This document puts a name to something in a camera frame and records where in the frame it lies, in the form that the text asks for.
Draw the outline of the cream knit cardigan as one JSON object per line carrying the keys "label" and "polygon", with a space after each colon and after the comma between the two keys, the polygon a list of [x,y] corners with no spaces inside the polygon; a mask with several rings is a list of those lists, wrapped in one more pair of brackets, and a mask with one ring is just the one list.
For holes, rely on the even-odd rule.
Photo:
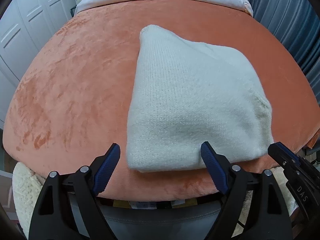
{"label": "cream knit cardigan", "polygon": [[273,143],[272,107],[245,55],[148,25],[139,36],[126,158],[139,172],[204,167],[201,144],[232,162]]}

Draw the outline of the grey blue curtain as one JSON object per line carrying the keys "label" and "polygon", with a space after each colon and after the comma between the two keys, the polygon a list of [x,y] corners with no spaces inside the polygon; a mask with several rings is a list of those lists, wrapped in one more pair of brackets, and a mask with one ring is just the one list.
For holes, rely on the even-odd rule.
{"label": "grey blue curtain", "polygon": [[319,98],[319,17],[308,0],[249,0],[254,18],[300,66]]}

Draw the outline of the white fluffy rug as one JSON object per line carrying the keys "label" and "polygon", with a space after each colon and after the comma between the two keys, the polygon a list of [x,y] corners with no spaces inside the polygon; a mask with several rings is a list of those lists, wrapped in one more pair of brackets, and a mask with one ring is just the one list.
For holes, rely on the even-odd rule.
{"label": "white fluffy rug", "polygon": [[26,239],[29,238],[31,218],[45,180],[22,162],[18,162],[14,168],[12,175],[14,204]]}

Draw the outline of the orange plush bed blanket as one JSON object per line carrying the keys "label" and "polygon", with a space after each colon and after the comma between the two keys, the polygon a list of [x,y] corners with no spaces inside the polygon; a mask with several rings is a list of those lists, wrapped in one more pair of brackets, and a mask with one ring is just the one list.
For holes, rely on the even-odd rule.
{"label": "orange plush bed blanket", "polygon": [[121,2],[88,9],[47,42],[22,77],[4,122],[5,150],[37,174],[72,173],[126,148],[139,33],[155,24],[249,59],[272,105],[272,134],[292,152],[319,134],[319,105],[283,45],[247,13],[191,0]]}

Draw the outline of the white wardrobe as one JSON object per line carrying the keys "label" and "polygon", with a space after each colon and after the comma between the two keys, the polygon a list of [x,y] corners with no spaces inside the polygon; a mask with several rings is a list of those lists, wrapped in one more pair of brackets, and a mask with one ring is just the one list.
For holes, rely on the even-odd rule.
{"label": "white wardrobe", "polygon": [[1,17],[1,124],[29,65],[72,18],[77,0],[12,0]]}

